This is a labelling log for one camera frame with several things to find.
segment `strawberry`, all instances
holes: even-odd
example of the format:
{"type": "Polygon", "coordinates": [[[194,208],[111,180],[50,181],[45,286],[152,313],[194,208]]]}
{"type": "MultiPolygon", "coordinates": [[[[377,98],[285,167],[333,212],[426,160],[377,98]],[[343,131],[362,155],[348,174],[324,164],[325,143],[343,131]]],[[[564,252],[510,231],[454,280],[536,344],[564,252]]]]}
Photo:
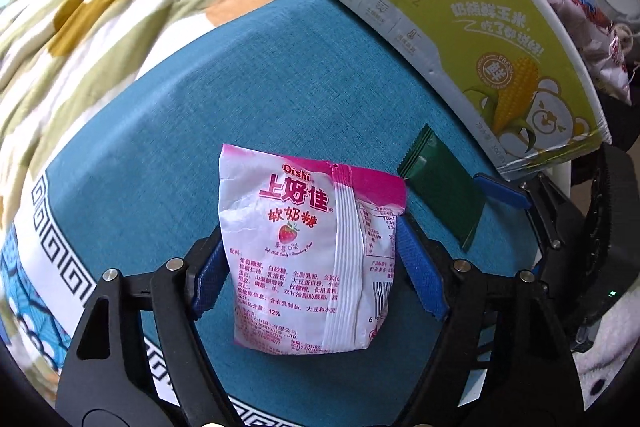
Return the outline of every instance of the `strawberry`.
{"type": "Polygon", "coordinates": [[[298,229],[292,222],[287,221],[286,225],[280,227],[278,238],[283,245],[290,243],[298,236],[298,229]]]}

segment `red and white plastic bag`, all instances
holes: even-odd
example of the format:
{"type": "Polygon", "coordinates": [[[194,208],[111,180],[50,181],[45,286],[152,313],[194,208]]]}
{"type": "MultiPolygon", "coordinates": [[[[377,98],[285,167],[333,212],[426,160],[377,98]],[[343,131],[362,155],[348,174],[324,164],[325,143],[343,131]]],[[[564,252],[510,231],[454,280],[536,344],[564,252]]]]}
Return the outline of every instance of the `red and white plastic bag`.
{"type": "Polygon", "coordinates": [[[398,176],[225,144],[218,213],[236,342],[275,355],[368,347],[405,205],[398,176]]]}

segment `green packet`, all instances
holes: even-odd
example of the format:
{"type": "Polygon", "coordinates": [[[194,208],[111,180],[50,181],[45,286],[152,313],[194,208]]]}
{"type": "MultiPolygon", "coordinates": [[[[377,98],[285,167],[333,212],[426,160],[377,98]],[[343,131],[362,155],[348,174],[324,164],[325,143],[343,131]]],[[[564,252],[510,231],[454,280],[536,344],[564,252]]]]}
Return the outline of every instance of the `green packet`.
{"type": "Polygon", "coordinates": [[[398,174],[467,251],[482,216],[484,194],[428,125],[398,166],[398,174]]]}

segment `metal screw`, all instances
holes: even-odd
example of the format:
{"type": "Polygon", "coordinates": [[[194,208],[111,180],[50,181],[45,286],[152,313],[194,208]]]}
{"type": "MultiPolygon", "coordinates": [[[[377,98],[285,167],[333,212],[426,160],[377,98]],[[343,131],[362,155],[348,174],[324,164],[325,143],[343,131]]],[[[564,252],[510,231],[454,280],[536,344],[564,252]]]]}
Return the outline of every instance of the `metal screw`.
{"type": "Polygon", "coordinates": [[[520,279],[522,279],[524,282],[535,282],[536,276],[533,275],[529,270],[522,270],[520,272],[520,279]]]}
{"type": "Polygon", "coordinates": [[[175,272],[184,266],[184,261],[179,257],[174,257],[166,262],[166,269],[175,272]]]}
{"type": "Polygon", "coordinates": [[[117,276],[118,276],[118,270],[116,270],[115,268],[110,268],[108,270],[105,270],[105,272],[102,274],[102,278],[107,282],[113,281],[117,276]]]}
{"type": "Polygon", "coordinates": [[[466,259],[456,259],[453,261],[453,269],[460,273],[466,273],[471,270],[471,263],[466,259]]]}

